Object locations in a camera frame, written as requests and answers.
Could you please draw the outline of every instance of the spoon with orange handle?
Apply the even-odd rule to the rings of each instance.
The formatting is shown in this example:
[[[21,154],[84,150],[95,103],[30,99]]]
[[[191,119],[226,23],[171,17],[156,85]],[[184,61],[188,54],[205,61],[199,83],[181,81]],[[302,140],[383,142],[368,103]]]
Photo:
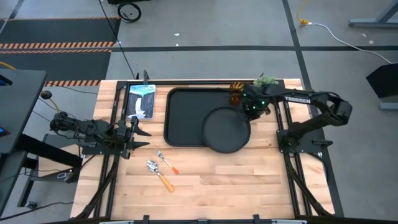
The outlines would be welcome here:
[[[174,171],[174,174],[178,174],[179,173],[179,171],[172,164],[170,164],[166,160],[166,158],[163,156],[163,154],[162,154],[162,152],[160,150],[156,149],[155,153],[156,153],[156,156],[159,156],[160,158],[162,158],[166,162],[166,164]]]
[[[173,191],[174,191],[173,185],[171,185],[171,184],[167,181],[167,179],[159,172],[159,170],[158,170],[158,168],[157,168],[157,164],[156,164],[155,161],[148,160],[148,161],[147,161],[147,166],[148,166],[148,168],[149,168],[150,171],[155,172],[155,173],[160,177],[160,179],[162,180],[162,182],[164,183],[164,185],[166,185],[167,189],[168,189],[170,192],[173,192]]]

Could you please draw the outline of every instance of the black rubber mat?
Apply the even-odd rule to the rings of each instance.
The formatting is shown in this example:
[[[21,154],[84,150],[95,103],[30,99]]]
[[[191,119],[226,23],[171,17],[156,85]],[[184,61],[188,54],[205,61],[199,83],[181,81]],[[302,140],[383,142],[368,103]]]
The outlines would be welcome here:
[[[120,19],[109,19],[118,33]],[[110,42],[115,41],[106,19],[11,19],[0,43]]]
[[[104,80],[111,56],[108,50],[75,53],[65,53],[65,50],[48,50],[47,52],[59,53],[0,54],[0,61],[9,63],[17,69],[45,70],[48,73],[47,81]],[[79,85],[87,84],[88,82],[79,82]]]

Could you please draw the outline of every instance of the metal fork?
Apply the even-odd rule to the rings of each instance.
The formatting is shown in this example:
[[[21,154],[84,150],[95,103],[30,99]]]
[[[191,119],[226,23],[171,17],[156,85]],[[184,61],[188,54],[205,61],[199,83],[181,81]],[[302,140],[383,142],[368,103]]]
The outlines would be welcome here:
[[[160,150],[156,149],[155,153],[156,153],[156,156],[159,156],[160,158],[162,158],[166,162],[166,164],[174,171],[174,174],[178,174],[179,173],[179,171],[166,160],[166,158],[163,156],[163,154],[162,154],[162,152]]]

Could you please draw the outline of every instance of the black plate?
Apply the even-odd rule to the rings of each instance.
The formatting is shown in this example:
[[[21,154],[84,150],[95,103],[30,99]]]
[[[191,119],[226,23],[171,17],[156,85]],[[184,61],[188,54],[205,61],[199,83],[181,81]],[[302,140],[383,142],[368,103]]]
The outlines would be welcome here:
[[[207,114],[202,126],[202,140],[212,150],[232,153],[245,146],[250,138],[249,121],[239,110],[216,108]]]
[[[174,88],[167,95],[164,139],[171,146],[203,147],[201,127],[215,108],[229,105],[227,88]]]

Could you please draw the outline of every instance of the orange handle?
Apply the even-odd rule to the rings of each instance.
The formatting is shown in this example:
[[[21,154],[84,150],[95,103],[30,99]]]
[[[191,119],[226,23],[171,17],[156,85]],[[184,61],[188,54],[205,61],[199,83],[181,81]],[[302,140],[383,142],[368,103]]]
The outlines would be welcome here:
[[[162,181],[163,181],[164,185],[166,185],[167,189],[170,192],[174,192],[174,187],[166,180],[166,178],[162,174],[160,174],[159,177],[162,179]]]
[[[174,171],[174,174],[179,174],[179,171],[176,168],[172,167],[172,170]]]

